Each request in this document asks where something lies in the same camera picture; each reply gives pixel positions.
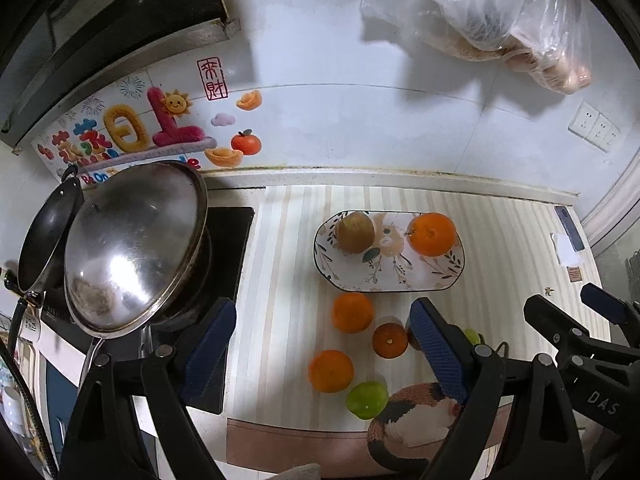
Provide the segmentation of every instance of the gas stove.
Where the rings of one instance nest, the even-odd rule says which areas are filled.
[[[152,319],[154,348],[161,344],[175,343],[187,327],[198,322],[209,311],[217,298],[222,296],[236,300],[244,250],[253,218],[254,210],[251,207],[209,208],[200,254],[189,281],[161,317]],[[42,322],[86,354],[92,337],[73,323],[62,287],[47,292]],[[101,352],[110,354],[116,361],[138,359],[140,331],[141,329],[105,341]],[[213,371],[206,390],[190,406],[219,415],[225,391],[225,371],[226,352]]]

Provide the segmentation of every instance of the power socket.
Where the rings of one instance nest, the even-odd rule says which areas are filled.
[[[569,124],[569,131],[586,138],[598,119],[599,112],[587,101],[582,101],[574,120]]]
[[[604,143],[604,139],[607,134],[611,131],[613,124],[609,121],[603,114],[599,114],[596,119],[593,128],[589,132],[589,135],[586,139],[591,143],[595,144],[599,148],[602,148]]]
[[[609,132],[604,137],[603,142],[600,147],[607,153],[612,152],[622,140],[622,135],[620,134],[620,130],[615,126],[611,126]]]

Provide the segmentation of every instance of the smartphone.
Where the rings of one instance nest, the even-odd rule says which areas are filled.
[[[580,233],[578,232],[578,228],[574,224],[574,220],[569,215],[567,208],[563,205],[556,206],[556,213],[560,217],[560,221],[562,222],[562,227],[566,231],[571,245],[574,247],[574,251],[581,251],[584,249],[584,243],[582,238],[580,238]]]

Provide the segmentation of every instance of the green apple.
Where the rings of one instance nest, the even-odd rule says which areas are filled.
[[[473,328],[465,328],[465,335],[472,345],[479,345],[482,342],[479,333]]]
[[[389,392],[384,384],[377,381],[360,383],[349,392],[346,406],[353,415],[369,420],[378,415],[389,400]]]

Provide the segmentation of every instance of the stainless steel pot lid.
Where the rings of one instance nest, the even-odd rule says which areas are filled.
[[[112,176],[84,202],[69,230],[65,294],[85,332],[132,332],[164,306],[190,270],[207,215],[201,176],[153,162]]]

